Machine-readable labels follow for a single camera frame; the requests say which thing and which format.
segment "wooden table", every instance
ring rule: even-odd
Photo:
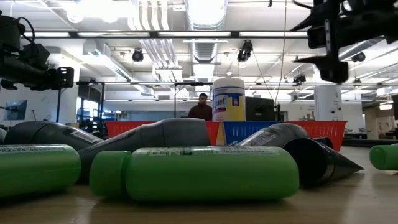
[[[0,205],[0,224],[398,223],[398,175],[376,170],[368,152],[344,147],[342,153],[364,171],[280,202],[143,205],[98,198],[88,187],[75,186],[62,194]]]

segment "plastic basket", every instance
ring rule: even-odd
[[[143,124],[151,124],[154,122],[155,121],[106,121],[105,124],[108,130],[108,136],[111,138]]]
[[[347,121],[289,121],[288,123],[303,127],[311,138],[330,138],[333,149],[340,152]]]
[[[225,121],[224,133],[226,144],[240,142],[256,131],[280,123],[280,121]]]
[[[108,129],[108,136],[111,138],[143,124],[151,124],[154,122],[155,121],[107,121],[106,128]],[[212,146],[216,145],[219,125],[219,122],[206,122],[206,127]]]

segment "person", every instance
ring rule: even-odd
[[[213,109],[207,105],[207,95],[205,93],[199,95],[199,103],[191,108],[188,117],[204,119],[205,121],[213,120]]]

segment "green plastic bottle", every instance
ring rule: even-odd
[[[379,170],[398,170],[398,146],[373,146],[369,159]]]
[[[299,170],[279,147],[143,148],[99,153],[90,189],[142,202],[274,200],[298,191]]]
[[[0,146],[0,198],[62,190],[79,175],[80,158],[70,146]]]

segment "red basket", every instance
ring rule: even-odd
[[[154,122],[155,121],[107,121],[106,128],[108,129],[108,136],[111,138],[143,124],[151,124]],[[219,125],[219,122],[206,122],[212,146],[216,145]]]
[[[303,127],[311,138],[328,137],[335,151],[340,152],[347,121],[288,121]]]

